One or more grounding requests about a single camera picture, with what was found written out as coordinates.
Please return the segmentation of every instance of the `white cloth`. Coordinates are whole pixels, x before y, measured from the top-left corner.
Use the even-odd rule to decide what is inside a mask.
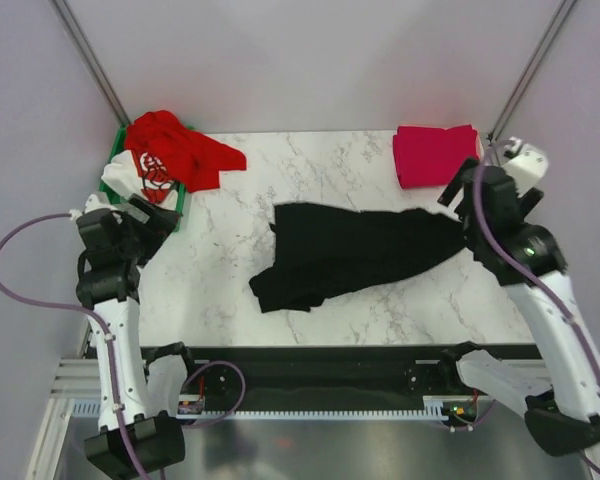
[[[133,194],[144,197],[142,193],[144,185],[142,178],[138,176],[131,150],[125,150],[111,159],[111,162],[104,167],[102,181],[122,198],[129,198]],[[177,203],[178,192],[171,190],[158,206],[175,210]]]

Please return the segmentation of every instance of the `red cloth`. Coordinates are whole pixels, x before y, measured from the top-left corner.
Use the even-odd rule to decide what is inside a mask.
[[[402,188],[447,185],[467,157],[479,157],[478,132],[471,125],[449,129],[398,127],[393,157]]]
[[[183,183],[190,193],[220,187],[220,171],[247,169],[242,152],[187,129],[166,110],[145,113],[129,125],[124,148],[133,152],[143,179],[148,167],[154,176],[166,174]],[[152,158],[141,162],[145,153]]]

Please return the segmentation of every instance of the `white wall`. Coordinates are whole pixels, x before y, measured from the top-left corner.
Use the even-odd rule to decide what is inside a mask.
[[[68,0],[132,118],[492,128],[559,0]]]
[[[505,136],[546,151],[548,226],[570,263],[576,296],[600,347],[600,0],[580,2]]]
[[[0,238],[34,216],[84,204],[117,126],[46,0],[0,0]],[[80,242],[68,221],[14,239],[0,272],[41,299],[75,302]],[[0,479],[22,478],[59,358],[79,316],[0,293]]]

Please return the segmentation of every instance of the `table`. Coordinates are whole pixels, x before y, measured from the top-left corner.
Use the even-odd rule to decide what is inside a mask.
[[[143,272],[140,343],[158,346],[336,346],[529,343],[493,275],[465,250],[427,273],[326,300],[311,313],[260,312],[249,279],[273,262],[273,205],[360,210],[438,205],[441,189],[400,189],[393,132],[214,135],[247,156],[245,172],[187,197],[181,229]]]

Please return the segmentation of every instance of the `black cloth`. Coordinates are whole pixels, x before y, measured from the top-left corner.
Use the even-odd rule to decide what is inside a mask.
[[[312,203],[275,206],[273,266],[249,281],[262,313],[310,311],[325,298],[397,282],[464,248],[460,223],[422,209],[354,212]]]

